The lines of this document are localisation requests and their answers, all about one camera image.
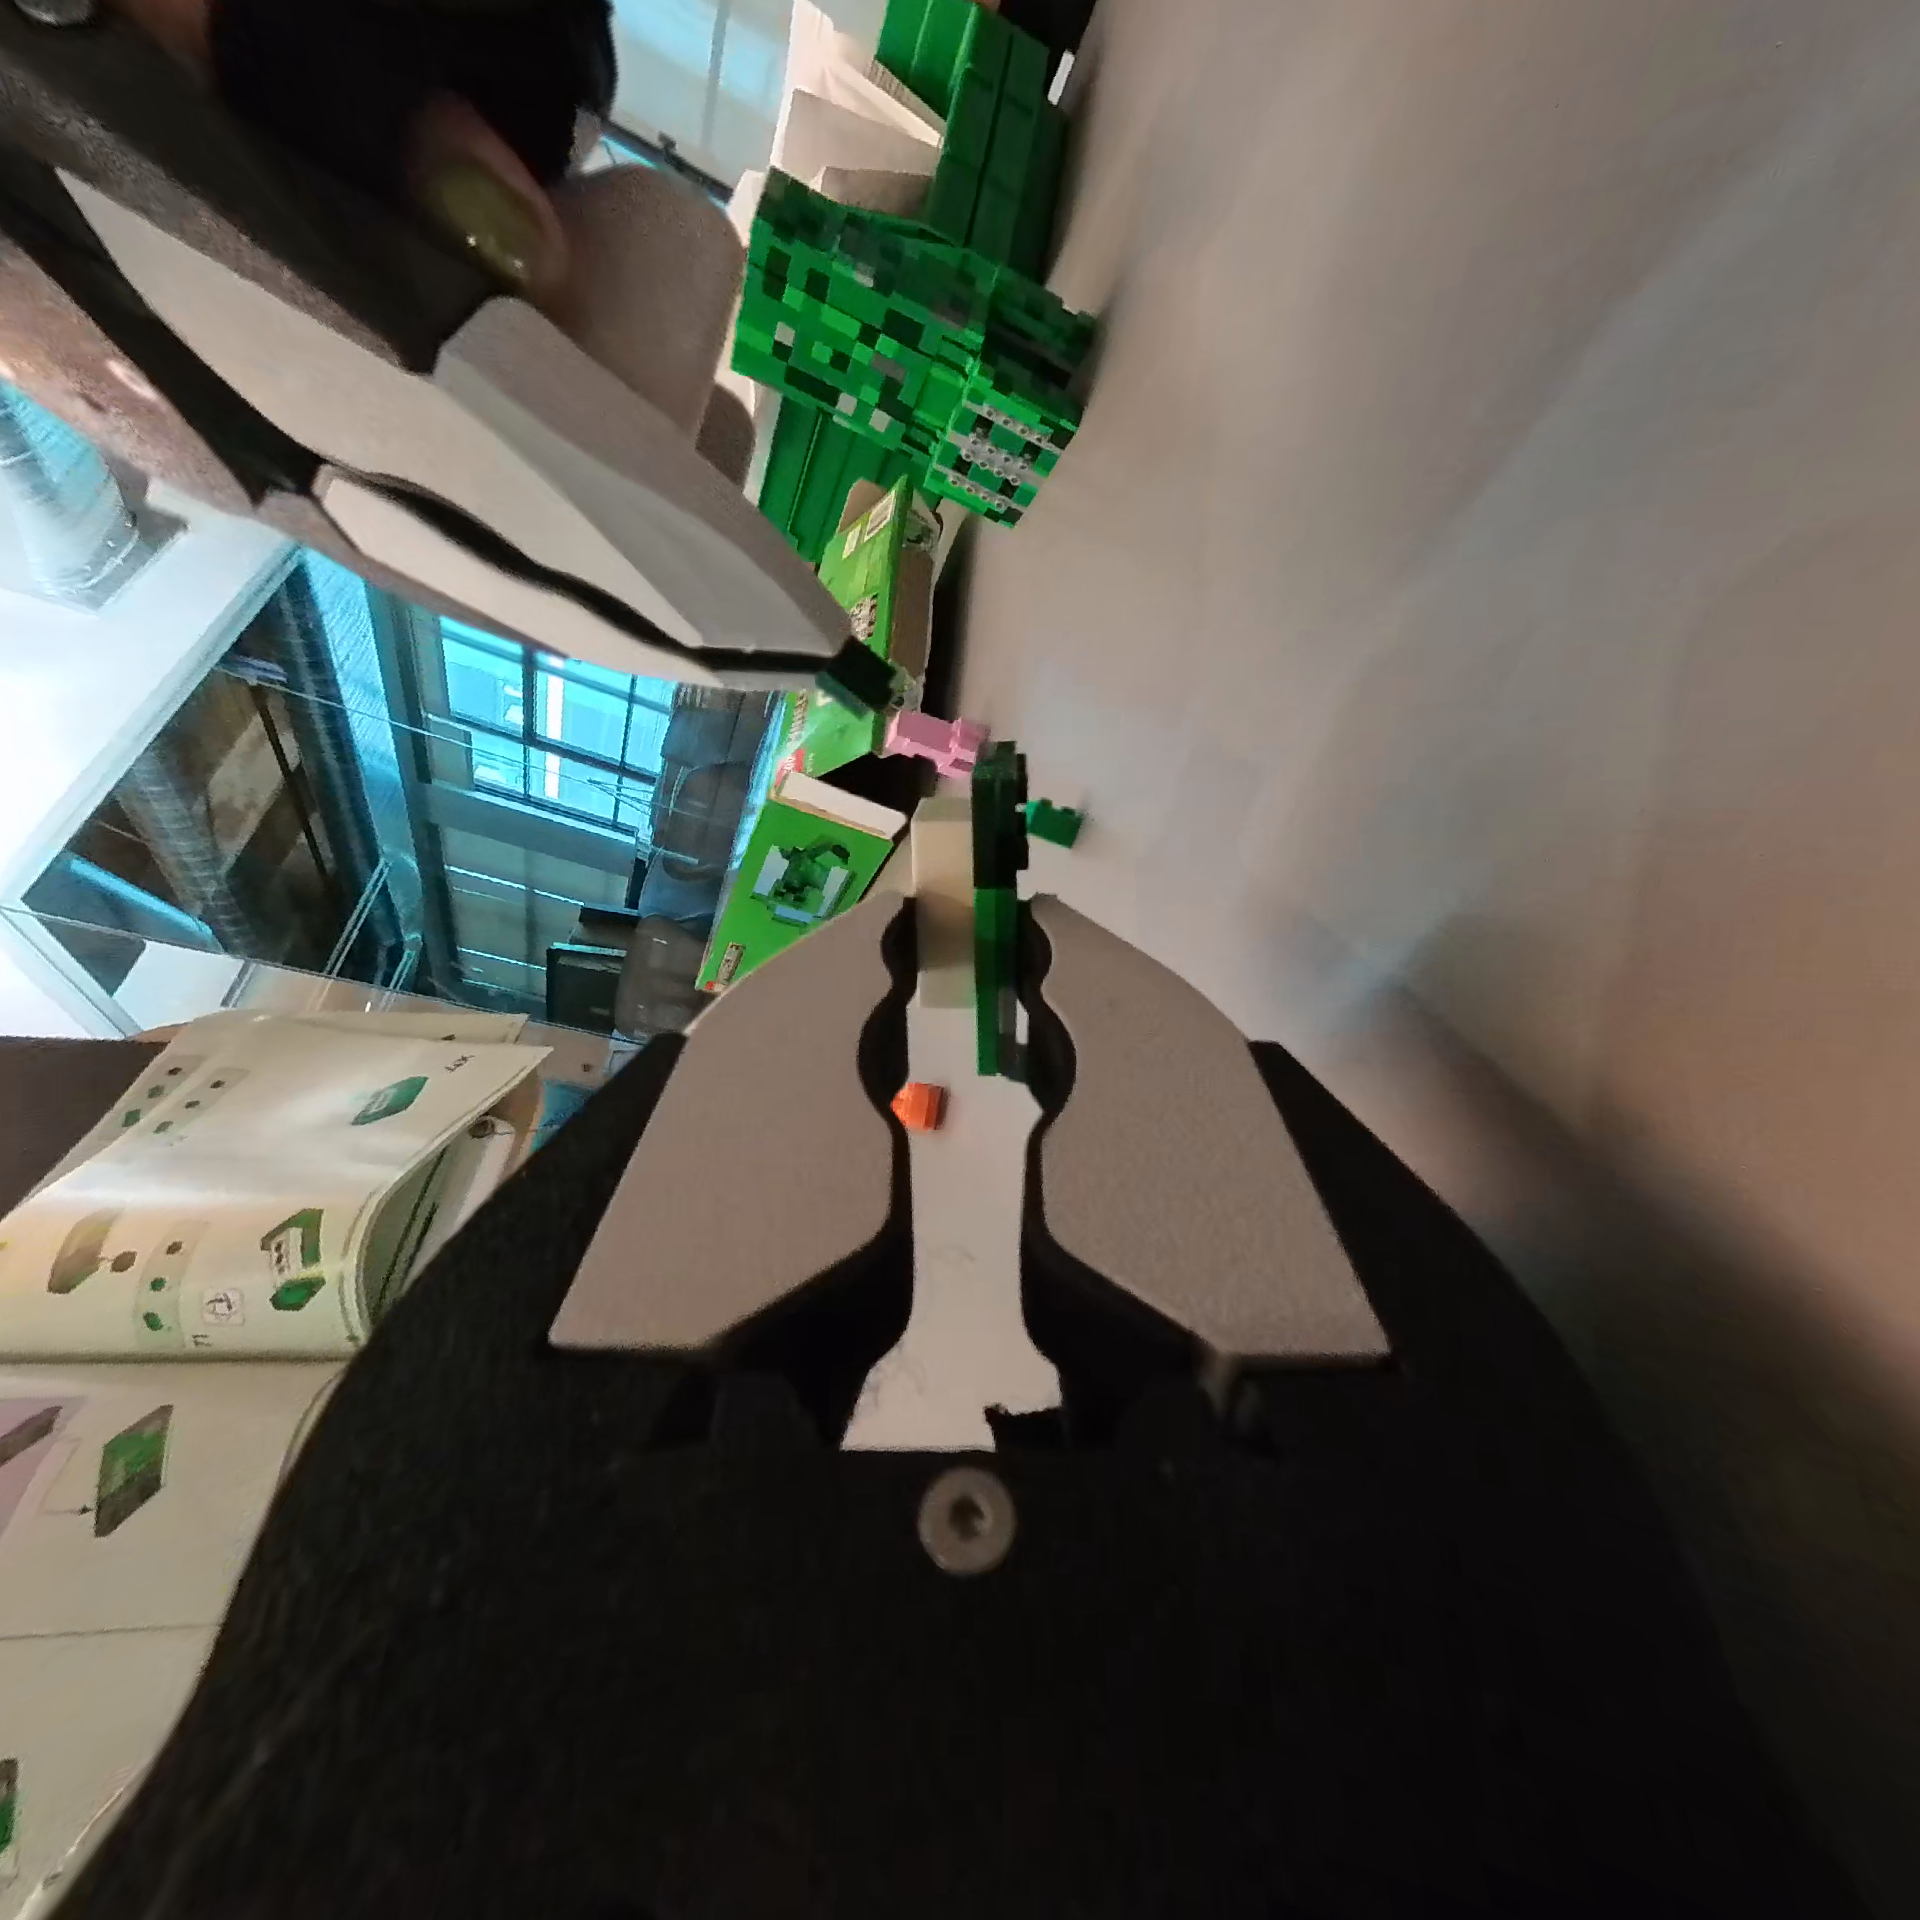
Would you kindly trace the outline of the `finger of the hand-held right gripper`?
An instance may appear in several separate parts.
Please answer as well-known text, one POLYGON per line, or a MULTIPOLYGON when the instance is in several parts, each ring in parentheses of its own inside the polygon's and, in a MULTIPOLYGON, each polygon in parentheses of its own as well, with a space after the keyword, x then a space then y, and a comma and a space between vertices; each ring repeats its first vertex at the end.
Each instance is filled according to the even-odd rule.
POLYGON ((622 679, 783 687, 783 660, 689 650, 656 617, 622 607, 612 593, 535 571, 521 542, 448 511, 441 498, 380 485, 328 467, 310 482, 310 506, 361 557, 393 571, 407 601, 448 601, 478 630, 501 630, 622 679))
POLYGON ((849 650, 811 557, 535 300, 490 296, 429 364, 399 364, 101 184, 70 166, 57 184, 214 388, 278 426, 317 475, 441 498, 689 650, 770 660, 849 650))

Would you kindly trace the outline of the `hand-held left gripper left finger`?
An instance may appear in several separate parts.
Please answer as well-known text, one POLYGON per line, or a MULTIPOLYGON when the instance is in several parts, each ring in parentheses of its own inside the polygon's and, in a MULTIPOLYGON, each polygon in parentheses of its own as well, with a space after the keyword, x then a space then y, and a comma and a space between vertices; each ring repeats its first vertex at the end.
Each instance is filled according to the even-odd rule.
POLYGON ((689 1021, 558 1296, 558 1355, 715 1362, 910 1216, 895 1121, 910 975, 918 908, 883 886, 689 1021))

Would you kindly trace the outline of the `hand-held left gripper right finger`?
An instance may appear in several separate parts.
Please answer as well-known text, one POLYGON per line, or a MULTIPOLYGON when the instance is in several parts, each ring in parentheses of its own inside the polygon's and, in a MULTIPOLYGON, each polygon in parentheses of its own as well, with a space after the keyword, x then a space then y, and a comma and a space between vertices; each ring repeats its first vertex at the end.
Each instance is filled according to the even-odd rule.
POLYGON ((1064 899, 1020 904, 1032 1257, 1206 1365, 1385 1362, 1395 1334, 1245 1029, 1064 899))

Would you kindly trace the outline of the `green white lego assembly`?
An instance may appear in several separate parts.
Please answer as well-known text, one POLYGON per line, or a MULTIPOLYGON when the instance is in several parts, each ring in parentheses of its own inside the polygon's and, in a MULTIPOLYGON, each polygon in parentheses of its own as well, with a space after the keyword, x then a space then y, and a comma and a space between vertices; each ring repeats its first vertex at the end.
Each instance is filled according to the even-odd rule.
POLYGON ((1020 749, 984 746, 960 793, 910 808, 918 1004, 973 1021, 973 1071, 1020 1080, 1020 749))

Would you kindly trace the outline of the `green lego set box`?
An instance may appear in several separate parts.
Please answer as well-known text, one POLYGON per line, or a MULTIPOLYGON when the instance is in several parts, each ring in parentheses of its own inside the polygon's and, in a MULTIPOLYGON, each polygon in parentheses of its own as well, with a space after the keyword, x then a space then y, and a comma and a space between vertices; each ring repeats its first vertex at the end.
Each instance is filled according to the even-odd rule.
POLYGON ((720 886, 695 992, 742 986, 756 958, 791 955, 796 932, 864 904, 906 827, 910 827, 906 808, 783 770, 720 886))
MULTIPOLYGON (((895 672, 910 713, 928 687, 928 607, 939 607, 944 519, 910 482, 857 482, 836 533, 825 542, 825 593, 849 607, 849 630, 895 672)), ((836 698, 811 698, 796 770, 829 774, 883 749, 887 716, 836 698)))

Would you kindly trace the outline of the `green lego creeper model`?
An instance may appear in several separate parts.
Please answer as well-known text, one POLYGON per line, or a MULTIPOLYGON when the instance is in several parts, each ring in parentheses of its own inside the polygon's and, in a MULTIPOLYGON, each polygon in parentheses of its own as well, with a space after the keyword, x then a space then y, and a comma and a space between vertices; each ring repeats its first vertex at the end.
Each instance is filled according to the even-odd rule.
POLYGON ((1083 428, 1098 317, 1013 264, 770 166, 728 364, 1013 531, 1083 428))

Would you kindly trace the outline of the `pink lego pig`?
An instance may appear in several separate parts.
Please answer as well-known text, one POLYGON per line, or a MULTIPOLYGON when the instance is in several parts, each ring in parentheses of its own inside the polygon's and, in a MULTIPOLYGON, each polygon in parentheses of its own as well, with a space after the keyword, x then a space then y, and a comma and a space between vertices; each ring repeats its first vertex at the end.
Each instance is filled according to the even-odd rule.
POLYGON ((928 758, 944 782, 966 782, 984 746, 995 746, 984 716, 939 716, 918 706, 887 713, 883 724, 883 758, 928 758))

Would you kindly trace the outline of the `lego instruction booklet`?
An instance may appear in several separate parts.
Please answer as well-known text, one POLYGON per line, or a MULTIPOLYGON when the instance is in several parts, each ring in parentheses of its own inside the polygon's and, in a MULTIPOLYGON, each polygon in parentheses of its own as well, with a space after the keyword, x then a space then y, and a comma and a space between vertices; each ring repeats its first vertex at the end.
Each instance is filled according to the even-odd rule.
POLYGON ((199 1018, 0 1057, 0 1911, 174 1731, 341 1362, 531 1159, 521 1018, 199 1018))

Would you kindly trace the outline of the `large green lego structure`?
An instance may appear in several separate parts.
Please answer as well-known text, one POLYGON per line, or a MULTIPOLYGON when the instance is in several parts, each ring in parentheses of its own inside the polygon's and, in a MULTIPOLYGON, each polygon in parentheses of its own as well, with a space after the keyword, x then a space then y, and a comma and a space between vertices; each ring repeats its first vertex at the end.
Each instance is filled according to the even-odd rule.
MULTIPOLYGON (((944 162, 910 226, 1038 278, 1064 194, 1064 104, 1045 93, 1045 42, 984 0, 895 0, 883 65, 944 111, 944 162)), ((910 482, 906 459, 775 400, 756 511, 796 557, 825 557, 857 482, 910 482)))

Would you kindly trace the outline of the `person's right hand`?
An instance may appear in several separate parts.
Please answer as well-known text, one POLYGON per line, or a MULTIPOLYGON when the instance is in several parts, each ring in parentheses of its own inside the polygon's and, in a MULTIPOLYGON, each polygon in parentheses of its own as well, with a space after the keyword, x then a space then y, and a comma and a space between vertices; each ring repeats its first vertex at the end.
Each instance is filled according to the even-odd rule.
POLYGON ((460 104, 429 93, 399 153, 407 205, 493 291, 548 300, 571 278, 571 230, 531 162, 460 104))

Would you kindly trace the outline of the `large gridded window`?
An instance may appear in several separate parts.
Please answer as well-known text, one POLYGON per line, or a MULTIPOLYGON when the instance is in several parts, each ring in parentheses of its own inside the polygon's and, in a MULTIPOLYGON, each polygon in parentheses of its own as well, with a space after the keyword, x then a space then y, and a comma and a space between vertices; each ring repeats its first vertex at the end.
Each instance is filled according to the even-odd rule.
POLYGON ((644 843, 677 687, 571 660, 531 640, 429 617, 417 630, 417 732, 441 782, 558 827, 644 843))

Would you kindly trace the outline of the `crumpled white paper bags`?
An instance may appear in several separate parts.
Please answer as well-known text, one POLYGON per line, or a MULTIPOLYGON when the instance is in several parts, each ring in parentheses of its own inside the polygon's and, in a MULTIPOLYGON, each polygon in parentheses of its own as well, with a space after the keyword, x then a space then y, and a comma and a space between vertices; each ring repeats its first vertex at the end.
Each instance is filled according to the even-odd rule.
POLYGON ((918 217, 944 162, 944 111, 928 111, 887 65, 883 22, 849 34, 857 0, 783 10, 783 93, 770 162, 728 194, 728 230, 748 238, 770 174, 796 174, 836 205, 918 217))

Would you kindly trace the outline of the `silver ventilation duct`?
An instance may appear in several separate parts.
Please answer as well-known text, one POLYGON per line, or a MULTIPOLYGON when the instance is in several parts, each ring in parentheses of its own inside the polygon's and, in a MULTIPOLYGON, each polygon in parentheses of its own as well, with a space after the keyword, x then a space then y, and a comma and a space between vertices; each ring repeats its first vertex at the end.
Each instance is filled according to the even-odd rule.
POLYGON ((0 384, 0 593, 110 607, 186 533, 65 412, 0 384))

